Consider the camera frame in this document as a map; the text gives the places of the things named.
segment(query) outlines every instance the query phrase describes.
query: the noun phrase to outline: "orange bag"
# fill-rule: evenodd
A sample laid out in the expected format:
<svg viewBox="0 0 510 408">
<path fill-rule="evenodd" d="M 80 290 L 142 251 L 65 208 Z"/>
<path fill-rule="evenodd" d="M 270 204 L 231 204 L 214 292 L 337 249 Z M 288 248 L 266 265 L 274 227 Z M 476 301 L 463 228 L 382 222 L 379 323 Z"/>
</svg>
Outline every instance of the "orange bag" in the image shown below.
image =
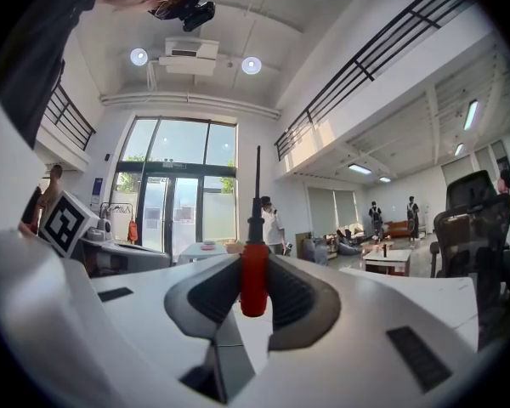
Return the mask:
<svg viewBox="0 0 510 408">
<path fill-rule="evenodd" d="M 128 241 L 135 242 L 138 240 L 138 225 L 131 220 L 128 223 Z"/>
</svg>

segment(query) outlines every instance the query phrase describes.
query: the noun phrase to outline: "brown sofa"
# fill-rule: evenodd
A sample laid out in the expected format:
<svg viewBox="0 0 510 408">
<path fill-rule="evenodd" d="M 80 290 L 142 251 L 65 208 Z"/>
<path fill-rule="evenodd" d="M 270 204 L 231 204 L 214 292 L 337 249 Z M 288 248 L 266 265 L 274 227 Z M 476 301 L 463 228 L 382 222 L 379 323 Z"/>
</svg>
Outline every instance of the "brown sofa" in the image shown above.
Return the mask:
<svg viewBox="0 0 510 408">
<path fill-rule="evenodd" d="M 390 235 L 396 239 L 397 237 L 408 237 L 410 235 L 410 231 L 408 231 L 408 221 L 386 222 L 385 224 L 388 226 L 384 232 L 386 237 Z"/>
</svg>

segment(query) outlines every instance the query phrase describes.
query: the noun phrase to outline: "air conditioner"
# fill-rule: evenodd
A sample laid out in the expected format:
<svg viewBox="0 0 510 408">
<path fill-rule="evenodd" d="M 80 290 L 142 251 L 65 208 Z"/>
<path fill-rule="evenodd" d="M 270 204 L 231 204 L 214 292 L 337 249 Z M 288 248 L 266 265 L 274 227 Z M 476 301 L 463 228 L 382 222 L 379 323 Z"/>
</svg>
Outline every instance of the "air conditioner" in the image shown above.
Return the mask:
<svg viewBox="0 0 510 408">
<path fill-rule="evenodd" d="M 177 37 L 166 40 L 166 56 L 159 64 L 171 74 L 212 76 L 217 64 L 219 41 L 195 37 Z"/>
</svg>

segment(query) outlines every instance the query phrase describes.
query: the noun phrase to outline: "cap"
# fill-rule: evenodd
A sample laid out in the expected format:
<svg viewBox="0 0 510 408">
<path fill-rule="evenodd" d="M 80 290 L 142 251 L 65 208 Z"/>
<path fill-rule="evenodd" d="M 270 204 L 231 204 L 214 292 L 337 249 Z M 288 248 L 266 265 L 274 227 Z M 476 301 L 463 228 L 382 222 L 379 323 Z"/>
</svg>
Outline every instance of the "cap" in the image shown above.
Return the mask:
<svg viewBox="0 0 510 408">
<path fill-rule="evenodd" d="M 194 8 L 201 0 L 180 0 L 173 7 L 170 8 L 164 15 L 156 15 L 156 10 L 151 10 L 150 14 L 159 20 L 173 20 L 179 18 L 184 20 L 192 14 Z"/>
</svg>

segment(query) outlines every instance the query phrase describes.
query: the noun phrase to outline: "camera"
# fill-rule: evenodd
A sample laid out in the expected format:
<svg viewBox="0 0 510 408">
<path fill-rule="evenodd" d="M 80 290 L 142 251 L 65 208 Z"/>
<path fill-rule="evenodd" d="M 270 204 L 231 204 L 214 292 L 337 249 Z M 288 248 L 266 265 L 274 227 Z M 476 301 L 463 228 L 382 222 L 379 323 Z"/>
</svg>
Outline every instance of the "camera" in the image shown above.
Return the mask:
<svg viewBox="0 0 510 408">
<path fill-rule="evenodd" d="M 193 10 L 184 18 L 179 17 L 184 22 L 184 31 L 193 31 L 202 26 L 215 16 L 215 3 L 206 2 L 197 4 Z"/>
</svg>

